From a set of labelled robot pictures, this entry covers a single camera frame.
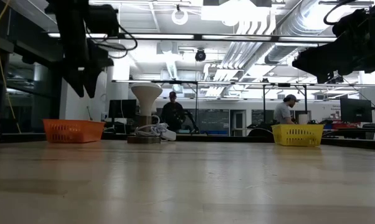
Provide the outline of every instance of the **desk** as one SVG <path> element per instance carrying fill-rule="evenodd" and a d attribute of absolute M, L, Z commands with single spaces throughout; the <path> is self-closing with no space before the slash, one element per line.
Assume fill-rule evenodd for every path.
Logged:
<path fill-rule="evenodd" d="M 325 133 L 323 136 L 344 136 L 345 138 L 367 139 L 366 133 L 375 133 L 374 128 L 341 128 Z"/>
<path fill-rule="evenodd" d="M 1 145 L 0 223 L 320 224 L 323 217 L 375 224 L 375 151 L 258 142 Z"/>

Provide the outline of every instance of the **cap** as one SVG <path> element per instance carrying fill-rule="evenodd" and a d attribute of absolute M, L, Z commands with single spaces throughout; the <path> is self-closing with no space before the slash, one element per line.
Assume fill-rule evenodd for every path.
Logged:
<path fill-rule="evenodd" d="M 169 97 L 176 97 L 176 93 L 174 91 L 169 92 Z"/>
<path fill-rule="evenodd" d="M 298 102 L 297 97 L 295 97 L 295 95 L 293 95 L 293 94 L 289 94 L 285 98 L 289 98 L 290 100 L 294 100 L 294 101 Z"/>

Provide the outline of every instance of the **yellow basket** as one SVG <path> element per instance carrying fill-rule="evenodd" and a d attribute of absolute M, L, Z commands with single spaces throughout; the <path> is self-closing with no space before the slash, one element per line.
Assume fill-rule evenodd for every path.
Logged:
<path fill-rule="evenodd" d="M 272 126 L 275 143 L 283 146 L 319 146 L 322 124 L 278 124 Z"/>

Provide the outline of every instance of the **security camera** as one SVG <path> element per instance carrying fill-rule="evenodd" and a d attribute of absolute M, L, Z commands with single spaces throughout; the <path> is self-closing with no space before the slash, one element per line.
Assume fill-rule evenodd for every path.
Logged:
<path fill-rule="evenodd" d="M 202 62 L 206 59 L 206 53 L 204 53 L 204 49 L 199 49 L 197 50 L 197 53 L 196 53 L 196 61 L 197 62 Z"/>

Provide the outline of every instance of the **orange basket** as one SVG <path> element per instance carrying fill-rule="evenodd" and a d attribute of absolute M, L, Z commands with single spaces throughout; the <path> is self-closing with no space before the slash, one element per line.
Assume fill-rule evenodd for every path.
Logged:
<path fill-rule="evenodd" d="M 52 143 L 100 141 L 104 125 L 94 121 L 44 119 L 46 140 Z"/>

